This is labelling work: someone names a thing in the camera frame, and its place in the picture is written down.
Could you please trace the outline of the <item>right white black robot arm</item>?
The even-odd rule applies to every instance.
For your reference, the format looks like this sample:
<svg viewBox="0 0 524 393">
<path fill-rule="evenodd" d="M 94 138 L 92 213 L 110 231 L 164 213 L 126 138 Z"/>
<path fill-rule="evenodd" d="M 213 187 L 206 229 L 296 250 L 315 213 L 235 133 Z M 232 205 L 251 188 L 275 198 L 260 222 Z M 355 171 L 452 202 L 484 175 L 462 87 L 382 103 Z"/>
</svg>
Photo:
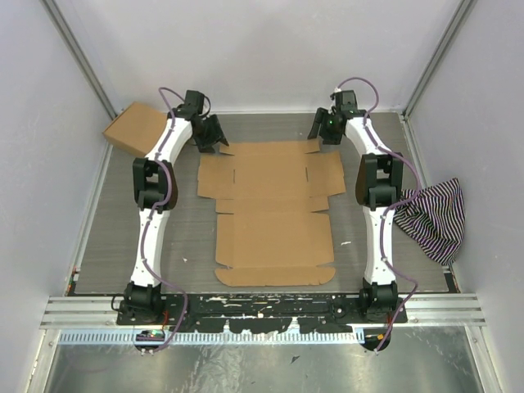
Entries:
<svg viewBox="0 0 524 393">
<path fill-rule="evenodd" d="M 334 112 L 318 108 L 308 138 L 320 137 L 327 145 L 348 138 L 360 154 L 355 199 L 362 206 L 367 233 L 367 262 L 358 310 L 370 323 L 378 323 L 398 303 L 392 268 L 392 224 L 400 201 L 404 163 L 378 137 L 362 111 Z"/>
</svg>

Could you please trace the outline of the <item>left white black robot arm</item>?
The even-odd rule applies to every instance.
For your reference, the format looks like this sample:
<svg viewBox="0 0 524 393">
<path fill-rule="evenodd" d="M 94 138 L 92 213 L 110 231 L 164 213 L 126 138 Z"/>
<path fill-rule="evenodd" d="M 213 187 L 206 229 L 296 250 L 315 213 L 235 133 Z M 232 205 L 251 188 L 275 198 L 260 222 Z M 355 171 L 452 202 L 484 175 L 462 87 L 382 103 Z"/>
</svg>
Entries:
<svg viewBox="0 0 524 393">
<path fill-rule="evenodd" d="M 165 314 L 161 289 L 167 283 L 160 272 L 165 228 L 178 200 L 174 163 L 183 146 L 193 140 L 200 152 L 213 153 L 214 145 L 228 145 L 217 115 L 198 109 L 173 108 L 152 149 L 133 162 L 133 197 L 138 207 L 136 259 L 124 289 L 119 316 L 153 325 Z"/>
</svg>

